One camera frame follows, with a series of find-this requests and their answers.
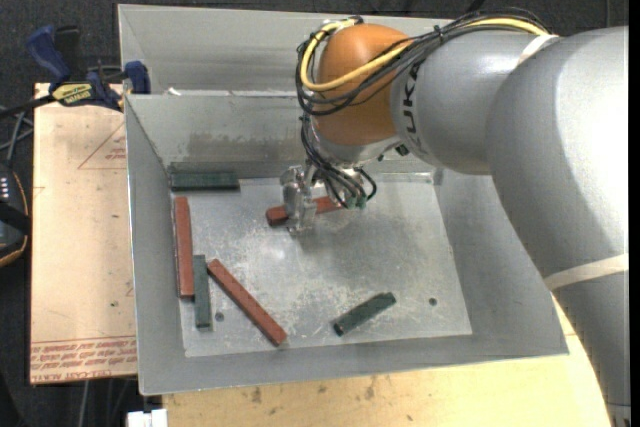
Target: red wooden block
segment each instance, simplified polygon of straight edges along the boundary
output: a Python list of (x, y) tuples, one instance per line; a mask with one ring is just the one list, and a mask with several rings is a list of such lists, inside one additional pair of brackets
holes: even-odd
[(264, 333), (276, 347), (285, 341), (287, 333), (260, 306), (258, 301), (238, 282), (238, 280), (218, 260), (212, 260), (209, 274), (224, 292), (240, 307), (244, 314)]

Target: yellow clamp label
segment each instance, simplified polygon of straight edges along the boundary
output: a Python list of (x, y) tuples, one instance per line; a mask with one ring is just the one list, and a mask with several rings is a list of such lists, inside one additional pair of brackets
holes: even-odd
[(66, 105), (93, 98), (93, 86), (87, 82), (70, 82), (60, 85), (53, 93), (56, 100)]

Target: yellow cable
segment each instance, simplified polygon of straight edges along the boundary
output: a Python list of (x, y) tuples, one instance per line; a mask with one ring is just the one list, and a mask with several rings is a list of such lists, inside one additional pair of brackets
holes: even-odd
[[(316, 36), (314, 36), (314, 38), (309, 43), (309, 46), (305, 50), (305, 52), (304, 52), (304, 54), (302, 56), (302, 62), (300, 64), (300, 81), (304, 84), (304, 86), (307, 89), (309, 89), (311, 91), (318, 91), (318, 92), (329, 91), (331, 89), (336, 89), (336, 88), (342, 86), (343, 84), (346, 84), (347, 82), (359, 77), (360, 75), (363, 75), (365, 73), (373, 71), (375, 68), (378, 68), (378, 67), (382, 66), (383, 64), (386, 64), (391, 59), (393, 59), (395, 56), (397, 56), (398, 54), (402, 53), (404, 51), (405, 46), (410, 43), (410, 41), (407, 41), (406, 44), (400, 45), (397, 48), (394, 48), (393, 50), (390, 50), (389, 52), (377, 57), (373, 61), (369, 61), (367, 64), (364, 64), (364, 65), (360, 66), (359, 68), (356, 68), (355, 70), (350, 71), (349, 73), (343, 75), (342, 77), (338, 77), (337, 79), (331, 80), (329, 82), (323, 82), (322, 84), (315, 84), (315, 83), (311, 82), (309, 80), (309, 76), (307, 74), (307, 70), (309, 69), (309, 62), (311, 60), (311, 56), (313, 55), (313, 52), (315, 51), (316, 47), (322, 42), (322, 40), (324, 40), (329, 35), (329, 33), (332, 30), (338, 29), (338, 28), (351, 27), (351, 26), (355, 25), (355, 23), (356, 22), (353, 19), (342, 20), (340, 22), (331, 22), (331, 23), (328, 23), (328, 24), (324, 25), (316, 33)], [(542, 35), (548, 34), (547, 31), (541, 29), (540, 27), (538, 27), (537, 25), (535, 25), (533, 23), (526, 22), (526, 21), (523, 21), (523, 20), (518, 20), (518, 19), (515, 19), (515, 18), (509, 18), (509, 17), (488, 18), (486, 20), (479, 20), (477, 22), (471, 22), (468, 25), (469, 26), (474, 26), (474, 25), (476, 25), (476, 26), (477, 25), (504, 25), (506, 27), (513, 27), (513, 28), (520, 29), (520, 30), (525, 31), (525, 32), (529, 32), (529, 33), (535, 34), (537, 36), (542, 36)]]
[(474, 25), (505, 25), (507, 27), (514, 27), (516, 29), (523, 30), (525, 32), (530, 32), (531, 34), (535, 34), (536, 36), (544, 36), (549, 34), (544, 29), (541, 29), (537, 25), (525, 22), (524, 20), (517, 20), (515, 18), (488, 18), (486, 20), (479, 20), (477, 22), (471, 22), (470, 26)]

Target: white strap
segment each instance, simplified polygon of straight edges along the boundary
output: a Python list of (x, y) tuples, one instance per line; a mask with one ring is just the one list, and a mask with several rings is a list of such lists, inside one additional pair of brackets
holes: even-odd
[(597, 262), (578, 265), (566, 271), (556, 272), (544, 279), (549, 290), (556, 290), (567, 285), (580, 283), (590, 279), (601, 278), (629, 270), (629, 253), (624, 253)]
[(524, 50), (520, 54), (520, 59), (518, 59), (518, 66), (520, 66), (524, 61), (529, 59), (533, 54), (535, 54), (540, 47), (544, 45), (547, 41), (553, 38), (557, 38), (555, 34), (543, 34), (542, 36), (538, 36), (536, 39), (532, 40)]

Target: dark green block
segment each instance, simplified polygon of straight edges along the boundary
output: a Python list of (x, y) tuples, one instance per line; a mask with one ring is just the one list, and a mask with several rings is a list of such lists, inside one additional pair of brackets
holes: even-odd
[(238, 176), (233, 171), (198, 173), (170, 170), (169, 182), (173, 191), (240, 188)]
[(375, 295), (338, 317), (333, 323), (333, 329), (338, 336), (345, 335), (394, 304), (396, 304), (396, 298), (391, 292)]
[(209, 297), (209, 275), (204, 255), (193, 255), (193, 290), (198, 329), (211, 327), (211, 298)]

